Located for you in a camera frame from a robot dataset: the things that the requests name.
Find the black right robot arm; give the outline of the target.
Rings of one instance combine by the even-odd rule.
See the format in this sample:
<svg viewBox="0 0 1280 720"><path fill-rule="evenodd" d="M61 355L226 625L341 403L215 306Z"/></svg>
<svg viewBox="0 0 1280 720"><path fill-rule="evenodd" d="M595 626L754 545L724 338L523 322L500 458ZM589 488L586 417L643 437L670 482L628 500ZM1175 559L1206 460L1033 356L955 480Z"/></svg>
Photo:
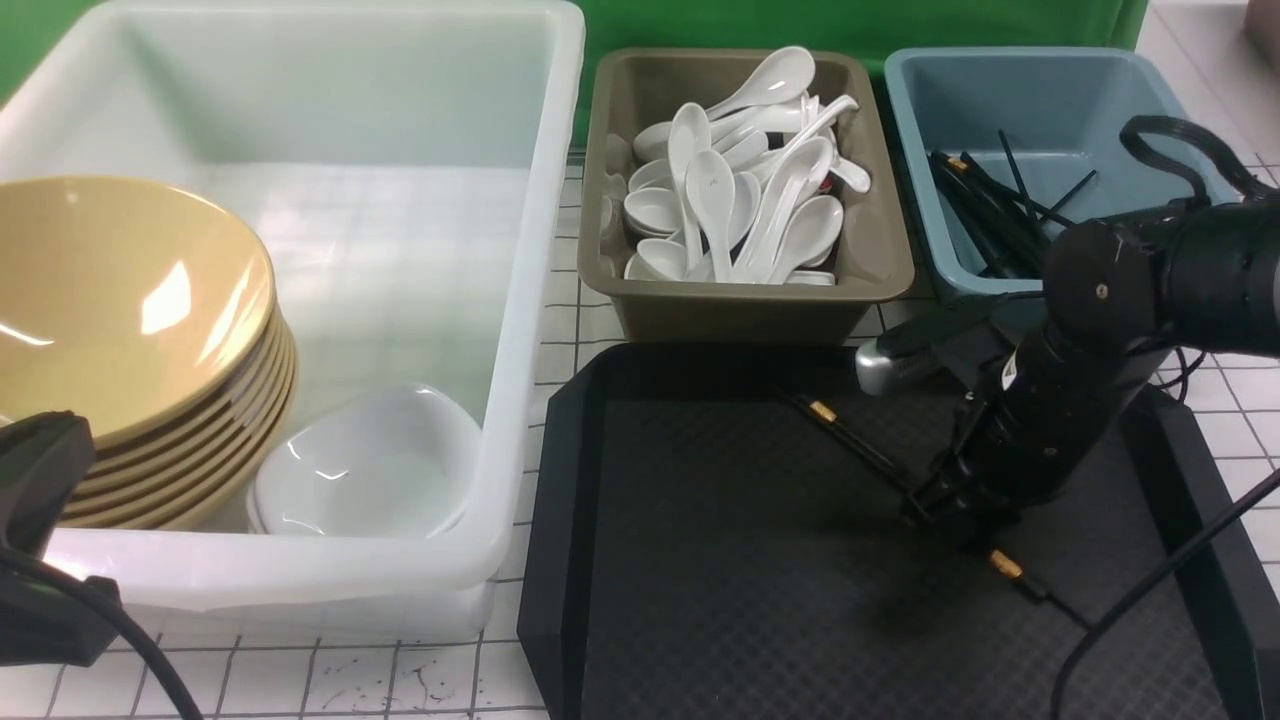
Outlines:
<svg viewBox="0 0 1280 720"><path fill-rule="evenodd" d="M1039 291L972 296L919 319L957 331L1020 300L1044 309L983 366L950 450L906 500L910 518L987 523L1053 500L1174 348L1277 356L1277 191L1189 120L1135 115L1119 140L1190 196L1068 227Z"/></svg>

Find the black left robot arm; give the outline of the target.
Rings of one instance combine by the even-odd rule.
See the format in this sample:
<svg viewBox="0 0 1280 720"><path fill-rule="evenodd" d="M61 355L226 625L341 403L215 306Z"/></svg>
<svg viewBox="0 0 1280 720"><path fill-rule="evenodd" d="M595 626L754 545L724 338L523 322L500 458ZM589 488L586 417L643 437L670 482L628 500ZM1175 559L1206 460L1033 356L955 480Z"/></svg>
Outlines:
<svg viewBox="0 0 1280 720"><path fill-rule="evenodd" d="M87 419L50 411L3 427L3 666L88 667L118 637L91 607L33 578L54 570L44 556L76 487L95 464Z"/></svg>

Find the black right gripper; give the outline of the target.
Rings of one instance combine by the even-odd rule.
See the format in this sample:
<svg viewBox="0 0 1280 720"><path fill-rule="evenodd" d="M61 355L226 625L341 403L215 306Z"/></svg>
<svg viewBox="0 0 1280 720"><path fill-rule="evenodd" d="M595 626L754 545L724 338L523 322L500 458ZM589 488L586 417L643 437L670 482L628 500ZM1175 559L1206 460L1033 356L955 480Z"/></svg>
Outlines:
<svg viewBox="0 0 1280 720"><path fill-rule="evenodd" d="M1097 345L1044 322L980 377L951 447L909 496L909 516L1001 527L1055 501L1149 377L1143 345Z"/></svg>

